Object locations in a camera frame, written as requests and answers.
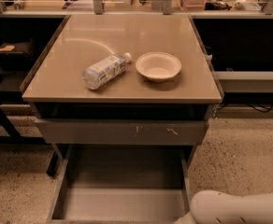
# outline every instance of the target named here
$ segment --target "white bottle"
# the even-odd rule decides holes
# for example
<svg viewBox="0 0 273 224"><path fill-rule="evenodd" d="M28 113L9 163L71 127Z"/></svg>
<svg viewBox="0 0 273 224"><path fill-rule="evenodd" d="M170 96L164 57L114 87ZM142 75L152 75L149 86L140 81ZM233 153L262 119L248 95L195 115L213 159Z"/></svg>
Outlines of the white bottle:
<svg viewBox="0 0 273 224"><path fill-rule="evenodd" d="M117 75L123 73L126 64L130 60L130 53L124 53L123 55L112 54L106 59L86 68L82 73L82 78L90 90L96 90Z"/></svg>

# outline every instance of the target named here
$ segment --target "white bowl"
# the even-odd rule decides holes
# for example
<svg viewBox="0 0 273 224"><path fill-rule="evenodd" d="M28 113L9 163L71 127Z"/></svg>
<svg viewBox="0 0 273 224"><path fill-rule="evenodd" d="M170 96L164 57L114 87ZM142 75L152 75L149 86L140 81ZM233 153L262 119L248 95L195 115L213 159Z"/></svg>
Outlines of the white bowl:
<svg viewBox="0 0 273 224"><path fill-rule="evenodd" d="M136 61L136 70L147 79L163 82L178 74L181 63L175 56L163 52L150 52Z"/></svg>

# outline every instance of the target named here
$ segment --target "countertop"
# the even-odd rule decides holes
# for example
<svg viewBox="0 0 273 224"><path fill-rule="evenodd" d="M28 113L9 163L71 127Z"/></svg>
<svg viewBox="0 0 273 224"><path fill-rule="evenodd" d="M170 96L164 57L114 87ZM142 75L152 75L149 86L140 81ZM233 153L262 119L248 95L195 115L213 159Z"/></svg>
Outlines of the countertop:
<svg viewBox="0 0 273 224"><path fill-rule="evenodd" d="M126 72L91 91L82 71L111 53L132 54ZM137 73L147 52L176 56L181 72L163 83ZM26 89L27 102L218 104L222 97L186 14L73 14Z"/></svg>

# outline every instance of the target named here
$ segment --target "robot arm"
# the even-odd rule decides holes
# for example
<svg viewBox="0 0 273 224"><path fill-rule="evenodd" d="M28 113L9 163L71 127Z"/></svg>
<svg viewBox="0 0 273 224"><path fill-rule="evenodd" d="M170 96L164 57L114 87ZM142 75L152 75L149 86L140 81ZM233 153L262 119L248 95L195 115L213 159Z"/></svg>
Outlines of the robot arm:
<svg viewBox="0 0 273 224"><path fill-rule="evenodd" d="M273 193L233 196L205 190L195 194L190 209L175 224L273 224Z"/></svg>

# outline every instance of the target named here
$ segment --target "terrazzo floor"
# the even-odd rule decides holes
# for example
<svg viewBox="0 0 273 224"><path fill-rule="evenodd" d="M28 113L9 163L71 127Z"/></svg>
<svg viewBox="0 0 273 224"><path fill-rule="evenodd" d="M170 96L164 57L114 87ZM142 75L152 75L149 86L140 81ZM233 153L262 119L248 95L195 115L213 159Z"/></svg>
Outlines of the terrazzo floor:
<svg viewBox="0 0 273 224"><path fill-rule="evenodd" d="M10 119L20 133L40 135L31 116ZM0 134L5 133L0 127ZM47 176L46 145L0 145L0 224L43 224L58 175ZM214 189L234 195L273 192L273 111L219 111L190 167L192 194Z"/></svg>

